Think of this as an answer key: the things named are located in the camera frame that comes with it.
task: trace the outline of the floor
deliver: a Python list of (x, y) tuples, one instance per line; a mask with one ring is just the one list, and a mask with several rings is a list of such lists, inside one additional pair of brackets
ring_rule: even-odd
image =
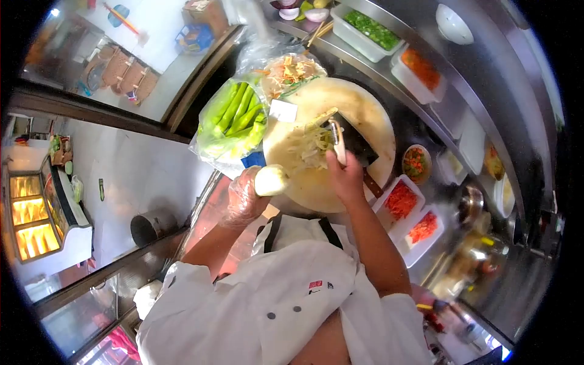
[(168, 106), (179, 92), (204, 55), (181, 54), (160, 76), (156, 86), (142, 104), (136, 106), (125, 96), (118, 96), (110, 88), (98, 89), (90, 98), (104, 104), (117, 106), (155, 121), (160, 121)]
[(167, 207), (182, 224), (213, 172), (186, 144), (78, 120), (61, 133), (71, 136), (74, 174), (84, 184), (97, 268), (136, 248), (130, 235), (136, 214)]

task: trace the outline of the hand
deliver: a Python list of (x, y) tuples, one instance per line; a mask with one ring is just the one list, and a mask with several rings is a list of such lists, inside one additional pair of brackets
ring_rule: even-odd
[(331, 175), (331, 185), (347, 209), (367, 204), (363, 191), (363, 167), (351, 152), (345, 152), (347, 166), (341, 166), (333, 151), (326, 152), (326, 164)]
[(260, 197), (255, 193), (255, 176), (261, 167), (246, 168), (229, 184), (229, 205), (227, 214), (219, 222), (224, 227), (247, 227), (266, 210), (270, 197)]

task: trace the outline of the red logo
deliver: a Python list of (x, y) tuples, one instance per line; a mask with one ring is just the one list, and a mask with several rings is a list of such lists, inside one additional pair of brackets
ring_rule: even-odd
[(312, 289), (312, 288), (317, 287), (317, 286), (322, 286), (322, 280), (313, 281), (312, 283), (310, 283), (308, 288)]

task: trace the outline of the blue tag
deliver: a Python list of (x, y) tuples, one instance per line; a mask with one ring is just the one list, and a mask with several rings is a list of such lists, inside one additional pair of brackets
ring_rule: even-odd
[(254, 152), (254, 153), (250, 154), (249, 156), (242, 158), (241, 162), (243, 163), (245, 168), (248, 168), (250, 166), (255, 166), (255, 165), (261, 166), (261, 167), (266, 166), (266, 159), (264, 158), (262, 151)]

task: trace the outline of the black apron strap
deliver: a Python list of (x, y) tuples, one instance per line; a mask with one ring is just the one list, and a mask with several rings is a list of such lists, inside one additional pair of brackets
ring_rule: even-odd
[(270, 221), (272, 221), (272, 227), (270, 228), (270, 233), (268, 233), (266, 240), (263, 243), (263, 253), (272, 251), (274, 240), (276, 239), (278, 231), (280, 230), (280, 223), (282, 223), (282, 213), (280, 212), (275, 217), (270, 218)]
[(318, 224), (320, 224), (322, 231), (325, 233), (329, 242), (337, 246), (338, 248), (343, 249), (343, 245), (339, 240), (339, 236), (337, 236), (335, 230), (332, 229), (331, 223), (328, 221), (328, 218), (325, 217), (319, 220)]
[[(274, 241), (276, 240), (276, 236), (280, 230), (280, 224), (282, 223), (282, 213), (280, 212), (278, 215), (270, 218), (268, 223), (270, 222), (272, 222), (272, 227), (270, 227), (270, 233), (268, 233), (266, 240), (263, 243), (263, 253), (271, 252), (274, 247)], [(337, 236), (335, 230), (332, 229), (328, 218), (320, 219), (318, 224), (321, 226), (322, 232), (324, 232), (328, 241), (336, 247), (343, 249), (343, 245), (339, 240), (339, 236)], [(258, 235), (263, 231), (264, 227), (265, 226), (261, 226), (258, 229)]]

